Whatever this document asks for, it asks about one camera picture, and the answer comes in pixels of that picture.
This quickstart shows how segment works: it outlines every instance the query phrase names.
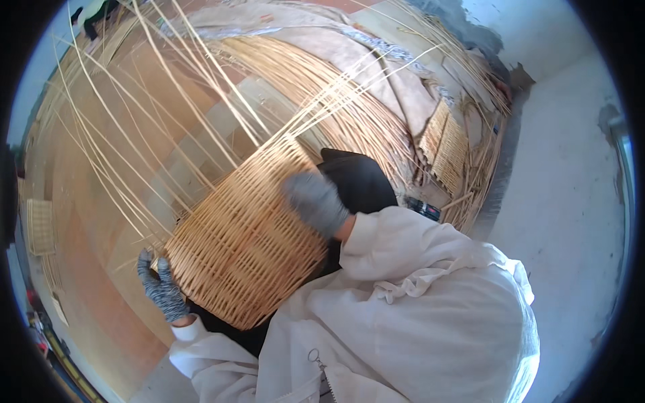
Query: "white jacket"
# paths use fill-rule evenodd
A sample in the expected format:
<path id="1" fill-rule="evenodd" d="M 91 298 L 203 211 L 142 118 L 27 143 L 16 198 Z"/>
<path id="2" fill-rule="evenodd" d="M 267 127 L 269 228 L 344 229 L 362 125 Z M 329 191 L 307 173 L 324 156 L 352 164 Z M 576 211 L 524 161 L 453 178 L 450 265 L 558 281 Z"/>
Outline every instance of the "white jacket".
<path id="1" fill-rule="evenodd" d="M 388 207 L 357 215 L 340 263 L 278 309 L 259 360 L 199 319 L 174 328 L 170 360 L 200 401 L 327 401 L 322 369 L 338 403 L 526 396 L 539 340 L 521 262 Z"/>

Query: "gray knit glove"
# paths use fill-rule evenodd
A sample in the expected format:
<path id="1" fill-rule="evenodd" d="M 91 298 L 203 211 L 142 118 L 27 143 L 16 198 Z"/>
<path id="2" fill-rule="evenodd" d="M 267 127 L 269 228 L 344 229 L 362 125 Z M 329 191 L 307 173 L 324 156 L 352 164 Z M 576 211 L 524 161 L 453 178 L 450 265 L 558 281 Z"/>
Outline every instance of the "gray knit glove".
<path id="1" fill-rule="evenodd" d="M 350 216 L 338 198 L 336 185 L 320 174 L 292 175 L 284 181 L 283 193 L 300 219 L 325 239 L 333 237 Z"/>
<path id="2" fill-rule="evenodd" d="M 159 280 L 152 276 L 150 261 L 152 255 L 147 250 L 142 250 L 137 262 L 137 273 L 139 280 L 143 283 L 146 290 L 146 296 L 155 303 L 157 307 L 166 315 L 167 322 L 174 322 L 189 314 L 188 306 L 181 297 L 181 292 L 177 283 L 172 279 L 172 273 L 168 268 L 168 261 L 159 258 L 157 262 L 157 272 Z"/>

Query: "white sleeve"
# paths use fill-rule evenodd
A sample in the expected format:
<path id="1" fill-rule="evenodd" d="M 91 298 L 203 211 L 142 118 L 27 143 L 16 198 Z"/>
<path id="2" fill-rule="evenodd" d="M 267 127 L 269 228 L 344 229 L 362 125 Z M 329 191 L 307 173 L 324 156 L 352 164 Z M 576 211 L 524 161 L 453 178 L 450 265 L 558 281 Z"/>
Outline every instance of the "white sleeve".
<path id="1" fill-rule="evenodd" d="M 356 215 L 340 264 L 355 280 L 399 279 L 439 260 L 455 260 L 472 242 L 450 224 L 393 206 Z"/>
<path id="2" fill-rule="evenodd" d="M 170 362 L 190 378 L 201 403 L 255 402 L 257 359 L 222 333 L 210 333 L 201 319 L 172 328 L 177 340 Z"/>

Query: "black pants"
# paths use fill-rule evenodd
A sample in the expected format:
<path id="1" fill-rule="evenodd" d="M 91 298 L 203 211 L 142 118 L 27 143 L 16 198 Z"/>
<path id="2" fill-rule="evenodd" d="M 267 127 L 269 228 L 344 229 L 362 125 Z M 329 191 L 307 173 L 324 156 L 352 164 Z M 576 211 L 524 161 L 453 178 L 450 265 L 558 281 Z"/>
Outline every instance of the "black pants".
<path id="1" fill-rule="evenodd" d="M 94 40 L 99 37 L 99 34 L 96 33 L 94 24 L 98 23 L 102 19 L 108 19 L 110 13 L 114 11 L 115 8 L 119 5 L 117 0 L 107 0 L 103 3 L 99 11 L 96 14 L 91 15 L 88 19 L 83 22 L 83 28 L 85 29 L 85 34 L 91 39 Z"/>
<path id="2" fill-rule="evenodd" d="M 396 206 L 397 199 L 390 182 L 373 159 L 356 153 L 323 148 L 323 162 L 318 169 L 338 187 L 338 196 L 352 214 L 375 213 L 385 207 Z M 322 277 L 340 269 L 339 258 L 341 243 L 329 243 L 327 260 L 317 277 Z M 270 319 L 253 329 L 241 331 L 206 311 L 190 299 L 186 299 L 192 313 L 202 319 L 208 331 L 224 333 L 231 340 L 258 357 L 264 344 Z"/>

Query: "person in background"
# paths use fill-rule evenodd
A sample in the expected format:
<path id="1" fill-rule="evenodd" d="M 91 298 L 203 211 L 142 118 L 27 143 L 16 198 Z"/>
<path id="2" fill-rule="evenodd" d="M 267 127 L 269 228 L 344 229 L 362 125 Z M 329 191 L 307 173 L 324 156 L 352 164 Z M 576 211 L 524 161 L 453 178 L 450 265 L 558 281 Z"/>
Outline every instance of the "person in background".
<path id="1" fill-rule="evenodd" d="M 398 207 L 371 158 L 321 156 L 322 174 L 294 175 L 283 192 L 330 239 L 326 267 L 268 323 L 231 329 L 184 302 L 165 259 L 157 277 L 139 256 L 177 339 L 170 361 L 200 402 L 521 402 L 540 361 L 522 263 Z"/>
<path id="2" fill-rule="evenodd" d="M 84 32 L 92 41 L 87 48 L 85 48 L 85 52 L 89 54 L 92 53 L 101 42 L 101 38 L 99 37 L 99 34 L 96 33 L 94 24 L 102 19 L 109 19 L 110 13 L 118 6 L 119 2 L 117 0 L 93 0 L 86 7 L 79 7 L 78 10 L 72 14 L 72 25 L 78 25 L 81 32 Z"/>

